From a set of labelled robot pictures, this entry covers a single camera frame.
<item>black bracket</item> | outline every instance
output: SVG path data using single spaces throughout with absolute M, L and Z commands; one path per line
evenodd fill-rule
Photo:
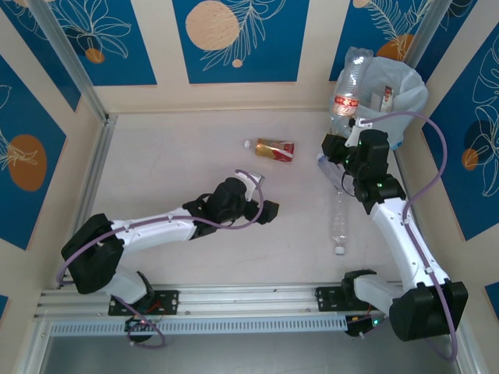
M 318 287 L 315 297 L 319 312 L 350 312 L 375 310 L 367 302 L 361 302 L 356 296 L 353 280 L 361 275 L 375 274 L 372 270 L 357 270 L 345 274 L 342 285 L 337 287 Z
M 367 311 L 369 304 L 360 300 L 348 301 L 341 287 L 318 287 L 315 297 L 319 312 Z
M 176 316 L 179 307 L 179 292 L 173 290 L 156 290 L 150 307 L 142 312 L 145 316 Z M 109 302 L 108 314 L 110 316 L 132 316 L 114 296 Z

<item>beige wall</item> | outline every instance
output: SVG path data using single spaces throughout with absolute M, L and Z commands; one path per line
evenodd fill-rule
M 26 343 L 41 289 L 55 283 L 60 250 L 73 227 L 83 181 L 101 126 L 86 103 L 76 113 L 0 10 L 0 55 L 66 134 L 66 143 L 27 251 L 0 239 L 0 295 L 9 307 L 0 326 L 0 372 L 11 372 Z
M 171 1 L 132 3 L 157 86 L 97 87 L 110 112 L 327 107 L 324 98 L 334 89 L 328 79 L 350 0 L 310 1 L 297 83 L 223 85 L 189 85 Z
M 428 82 L 430 100 L 426 107 L 427 115 L 438 106 L 497 25 L 498 14 L 497 0 L 479 0 L 475 5 Z M 421 125 L 415 122 L 408 128 L 400 151 L 403 174 L 412 194 L 437 173 Z M 470 293 L 465 315 L 491 372 L 499 372 L 499 322 L 484 290 L 484 286 L 499 281 L 499 227 L 496 225 L 465 242 L 441 182 L 422 198 L 416 212 L 435 257 L 453 280 L 465 282 Z

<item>orange dot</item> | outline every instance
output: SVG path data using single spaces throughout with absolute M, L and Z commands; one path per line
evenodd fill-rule
M 473 148 L 465 150 L 461 162 L 466 170 L 473 170 L 478 165 L 478 153 Z
M 104 54 L 95 48 L 88 48 L 87 51 L 85 51 L 85 56 L 94 64 L 101 64 L 104 62 Z
M 407 50 L 409 49 L 409 45 L 412 43 L 413 38 L 414 35 L 411 34 L 401 35 L 400 37 L 397 37 L 397 39 L 389 41 L 381 47 L 376 53 L 376 56 L 402 61 L 405 53 L 407 53 Z
M 16 136 L 7 152 L 11 158 L 9 172 L 14 183 L 25 191 L 37 191 L 47 174 L 47 154 L 40 140 L 32 135 Z

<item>white floor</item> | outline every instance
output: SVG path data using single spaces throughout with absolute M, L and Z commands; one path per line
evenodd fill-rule
M 265 199 L 281 204 L 272 223 L 159 246 L 124 264 L 153 284 L 329 282 L 364 268 L 397 281 L 388 245 L 354 198 L 347 253 L 334 255 L 333 187 L 316 159 L 328 124 L 319 111 L 120 115 L 94 213 L 111 220 L 164 213 L 213 192 L 236 168 L 257 171 L 266 178 Z M 295 159 L 280 163 L 243 148 L 245 139 L 258 137 L 294 141 Z

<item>plastic bottle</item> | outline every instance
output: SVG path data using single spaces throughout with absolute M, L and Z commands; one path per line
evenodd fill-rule
M 346 191 L 353 194 L 352 182 L 345 185 L 345 180 L 343 178 L 343 170 L 329 162 L 327 157 L 322 153 L 317 155 L 317 163 L 322 172 L 327 176 L 335 189 L 333 190 L 333 220 L 331 225 L 331 238 L 334 245 L 334 254 L 338 256 L 343 256 L 346 251 L 347 246 L 347 232 L 348 232 L 348 195 L 343 191 L 345 187 Z
M 334 254 L 343 256 L 346 251 L 348 231 L 348 201 L 343 191 L 334 191 L 333 223 L 331 225 L 331 237 L 333 239 Z
M 330 99 L 331 131 L 340 136 L 350 134 L 349 121 L 359 106 L 359 89 L 369 64 L 373 60 L 373 51 L 350 47 L 345 56 L 342 79 L 334 89 Z
M 257 156 L 272 160 L 291 162 L 295 152 L 295 144 L 281 140 L 258 139 L 244 142 L 247 150 L 253 150 Z

